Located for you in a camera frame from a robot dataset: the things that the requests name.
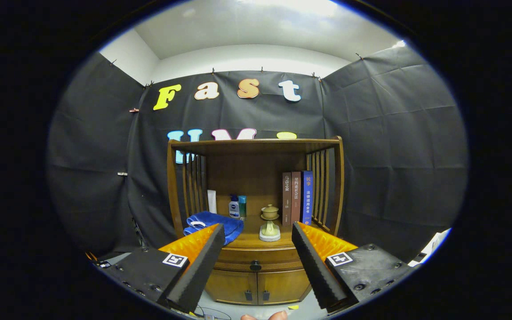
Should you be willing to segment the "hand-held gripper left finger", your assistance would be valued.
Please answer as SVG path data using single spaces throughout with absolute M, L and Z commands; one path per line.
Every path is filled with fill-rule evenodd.
M 225 243 L 225 229 L 214 224 L 162 248 L 141 247 L 117 263 L 98 267 L 143 299 L 184 313 L 193 312 Z

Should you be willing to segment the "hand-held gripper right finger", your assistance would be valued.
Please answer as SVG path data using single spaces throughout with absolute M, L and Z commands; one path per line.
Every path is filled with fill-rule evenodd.
M 372 300 L 415 271 L 379 245 L 358 247 L 298 221 L 291 239 L 319 307 L 329 312 Z

